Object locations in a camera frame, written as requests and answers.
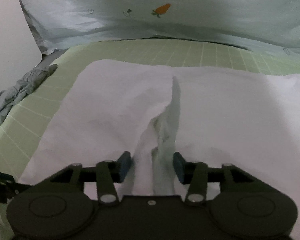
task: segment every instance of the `silver screw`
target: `silver screw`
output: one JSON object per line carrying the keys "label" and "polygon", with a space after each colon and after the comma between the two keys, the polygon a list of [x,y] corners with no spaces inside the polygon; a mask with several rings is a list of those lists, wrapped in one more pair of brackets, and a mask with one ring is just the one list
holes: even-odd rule
{"label": "silver screw", "polygon": [[193,202],[193,203],[197,203],[197,202],[201,202],[204,200],[204,196],[202,196],[201,194],[190,194],[188,196],[188,200]]}
{"label": "silver screw", "polygon": [[103,203],[112,203],[117,200],[117,197],[112,194],[105,194],[105,195],[101,196],[100,200]]}
{"label": "silver screw", "polygon": [[154,206],[157,202],[155,200],[149,200],[148,205],[149,206]]}

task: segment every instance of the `twisted gray cloth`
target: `twisted gray cloth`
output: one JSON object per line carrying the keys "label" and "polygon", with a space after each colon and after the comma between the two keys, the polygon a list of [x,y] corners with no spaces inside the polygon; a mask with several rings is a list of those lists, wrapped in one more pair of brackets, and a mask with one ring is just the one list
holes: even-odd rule
{"label": "twisted gray cloth", "polygon": [[11,108],[37,89],[47,77],[55,72],[57,67],[57,64],[38,65],[18,80],[16,85],[0,92],[0,125]]}

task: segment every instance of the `gray cloth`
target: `gray cloth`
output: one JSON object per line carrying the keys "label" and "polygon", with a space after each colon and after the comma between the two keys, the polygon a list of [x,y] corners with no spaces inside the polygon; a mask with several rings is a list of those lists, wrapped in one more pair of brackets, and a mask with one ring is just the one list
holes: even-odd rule
{"label": "gray cloth", "polygon": [[17,81],[15,86],[0,92],[0,125],[11,108],[37,89],[47,77],[55,72],[57,67],[57,64],[48,66],[39,64]]}

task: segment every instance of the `carrot print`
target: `carrot print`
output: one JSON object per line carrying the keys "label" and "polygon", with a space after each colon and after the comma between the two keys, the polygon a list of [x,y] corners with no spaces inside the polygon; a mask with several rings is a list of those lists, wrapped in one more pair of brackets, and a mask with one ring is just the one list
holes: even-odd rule
{"label": "carrot print", "polygon": [[159,15],[165,14],[168,11],[168,9],[170,8],[170,6],[171,6],[171,4],[169,4],[169,3],[162,5],[162,6],[158,7],[157,9],[152,10],[152,15],[155,15],[158,18],[160,18]]}

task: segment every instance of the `white panel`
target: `white panel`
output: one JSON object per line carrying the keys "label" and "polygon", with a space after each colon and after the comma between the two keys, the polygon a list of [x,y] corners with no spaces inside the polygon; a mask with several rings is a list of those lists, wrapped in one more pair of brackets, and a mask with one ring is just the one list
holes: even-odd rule
{"label": "white panel", "polygon": [[0,0],[0,91],[13,86],[41,59],[19,0]]}

